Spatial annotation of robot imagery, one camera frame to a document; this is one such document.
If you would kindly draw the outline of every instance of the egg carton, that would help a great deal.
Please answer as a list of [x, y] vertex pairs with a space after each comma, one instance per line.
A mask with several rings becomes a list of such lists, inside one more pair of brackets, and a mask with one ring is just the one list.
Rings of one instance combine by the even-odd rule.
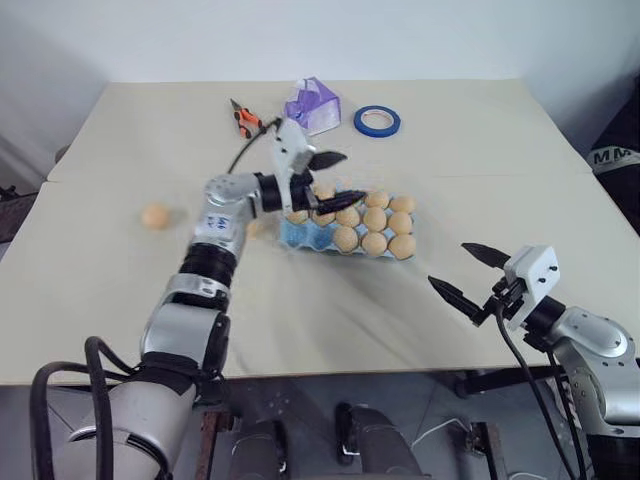
[[[356, 209], [360, 214], [360, 219], [362, 219], [364, 213], [367, 211], [367, 207], [362, 203], [356, 205]], [[386, 208], [384, 212], [387, 215], [387, 218], [389, 218], [389, 216], [394, 213], [390, 208]], [[280, 242], [291, 248], [309, 248], [311, 250], [315, 250], [316, 252], [337, 252], [342, 255], [365, 255], [367, 257], [371, 256], [367, 254], [365, 249], [360, 246], [362, 237], [364, 237], [369, 231], [366, 225], [360, 223], [359, 225], [354, 227], [356, 233], [358, 234], [358, 246], [354, 250], [347, 253], [343, 253], [333, 242], [333, 233], [338, 227], [340, 227], [340, 224], [335, 220], [328, 225], [320, 226], [315, 223], [311, 219], [311, 217], [309, 217], [307, 220], [305, 220], [305, 222], [296, 224], [289, 221], [283, 215], [280, 219]], [[386, 237], [387, 244], [393, 237], [396, 236], [395, 232], [388, 227], [380, 233], [382, 233]], [[385, 250], [382, 255], [373, 258], [391, 258], [393, 260], [397, 260], [393, 253], [391, 253], [389, 250]]]

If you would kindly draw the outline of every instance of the orange-handled scissors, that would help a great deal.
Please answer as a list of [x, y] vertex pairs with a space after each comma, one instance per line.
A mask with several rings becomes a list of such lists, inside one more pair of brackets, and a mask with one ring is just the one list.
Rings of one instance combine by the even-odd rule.
[[247, 128], [248, 125], [254, 125], [255, 127], [262, 130], [264, 126], [262, 125], [262, 120], [260, 120], [256, 115], [251, 113], [248, 108], [244, 108], [240, 106], [240, 104], [236, 101], [231, 100], [231, 105], [233, 106], [233, 118], [238, 122], [238, 128], [240, 129], [240, 133], [245, 138], [251, 138], [251, 131]]

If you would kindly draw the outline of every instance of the blue painter's tape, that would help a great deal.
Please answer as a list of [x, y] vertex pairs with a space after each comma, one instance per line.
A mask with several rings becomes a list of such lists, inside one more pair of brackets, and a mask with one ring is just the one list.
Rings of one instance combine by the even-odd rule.
[[[363, 117], [366, 115], [374, 114], [388, 117], [391, 120], [391, 125], [387, 128], [371, 128], [365, 125]], [[369, 105], [368, 107], [362, 107], [356, 112], [353, 117], [353, 125], [354, 127], [356, 127], [356, 130], [364, 135], [367, 135], [368, 137], [390, 137], [400, 128], [400, 117], [390, 108], [383, 107], [382, 105]]]

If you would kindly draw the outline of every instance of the egg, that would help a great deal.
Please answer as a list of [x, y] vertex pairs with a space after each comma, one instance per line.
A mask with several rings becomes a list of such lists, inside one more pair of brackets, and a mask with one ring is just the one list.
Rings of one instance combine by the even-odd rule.
[[336, 189], [335, 187], [328, 187], [326, 185], [314, 185], [313, 193], [320, 200], [327, 200], [329, 198], [333, 198], [336, 194]]
[[247, 227], [245, 229], [247, 233], [247, 238], [256, 238], [258, 233], [260, 233], [260, 225], [257, 220], [251, 220], [247, 223]]
[[389, 250], [398, 260], [404, 260], [416, 253], [416, 239], [413, 235], [398, 235], [389, 242]]
[[336, 213], [336, 221], [345, 227], [357, 227], [360, 224], [360, 212], [355, 207], [345, 208]]
[[324, 215], [318, 215], [318, 212], [313, 212], [311, 214], [311, 220], [313, 220], [317, 225], [320, 225], [321, 227], [329, 225], [335, 219], [335, 213], [325, 213]]
[[171, 214], [161, 203], [147, 205], [140, 216], [142, 224], [150, 230], [163, 230], [169, 226]]
[[362, 219], [371, 232], [380, 232], [387, 226], [387, 215], [380, 207], [367, 209]]
[[389, 205], [394, 212], [411, 213], [416, 209], [416, 201], [413, 197], [396, 197]]
[[341, 225], [333, 232], [333, 243], [342, 253], [349, 253], [358, 246], [358, 234], [353, 228]]
[[387, 238], [379, 232], [369, 232], [362, 238], [362, 248], [372, 257], [379, 257], [387, 249]]
[[295, 223], [296, 225], [306, 222], [307, 218], [309, 218], [309, 212], [306, 210], [300, 210], [287, 215], [287, 220], [291, 223]]
[[387, 208], [389, 205], [389, 195], [386, 192], [371, 192], [364, 201], [367, 207]]
[[405, 233], [411, 233], [413, 221], [408, 213], [396, 212], [389, 217], [388, 225], [396, 235], [402, 235]]

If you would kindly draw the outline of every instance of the black bag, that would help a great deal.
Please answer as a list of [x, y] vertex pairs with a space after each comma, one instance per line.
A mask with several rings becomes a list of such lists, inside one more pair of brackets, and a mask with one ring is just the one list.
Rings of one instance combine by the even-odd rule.
[[587, 156], [593, 173], [640, 235], [640, 77]]

